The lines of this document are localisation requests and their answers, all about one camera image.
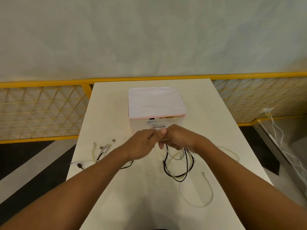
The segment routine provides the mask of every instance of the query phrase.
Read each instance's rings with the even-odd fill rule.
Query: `white floor stripe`
[[[56,140],[0,181],[0,204],[77,143]]]

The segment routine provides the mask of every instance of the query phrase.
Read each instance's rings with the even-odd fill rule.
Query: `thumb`
[[[149,144],[154,147],[155,144],[165,136],[166,132],[166,128],[162,128],[161,130],[156,131],[155,134],[149,138]]]

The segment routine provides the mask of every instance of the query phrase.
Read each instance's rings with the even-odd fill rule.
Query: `wall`
[[[307,0],[0,0],[0,81],[304,70],[306,7]]]

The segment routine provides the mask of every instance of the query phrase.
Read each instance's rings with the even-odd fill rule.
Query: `tabletop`
[[[103,146],[116,139],[116,147],[131,136],[128,90],[137,87],[177,89],[187,109],[182,126],[235,152],[239,163],[271,183],[210,79],[95,83],[72,161],[91,160],[93,142]],[[198,155],[194,155],[196,162],[187,183],[198,193],[200,203],[209,199],[211,191],[200,176],[204,172],[214,198],[203,208],[190,205],[181,195],[179,183],[165,174],[165,154],[156,145],[148,156],[120,170],[81,229],[244,229],[218,181]],[[71,165],[67,179],[80,171]]]

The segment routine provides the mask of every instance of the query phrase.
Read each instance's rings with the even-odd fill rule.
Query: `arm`
[[[7,221],[0,230],[79,229],[120,168],[152,150],[166,130],[138,131],[105,158],[49,191]]]
[[[307,229],[307,212],[274,186],[218,149],[210,140],[183,127],[167,128],[167,144],[200,155],[247,229]]]

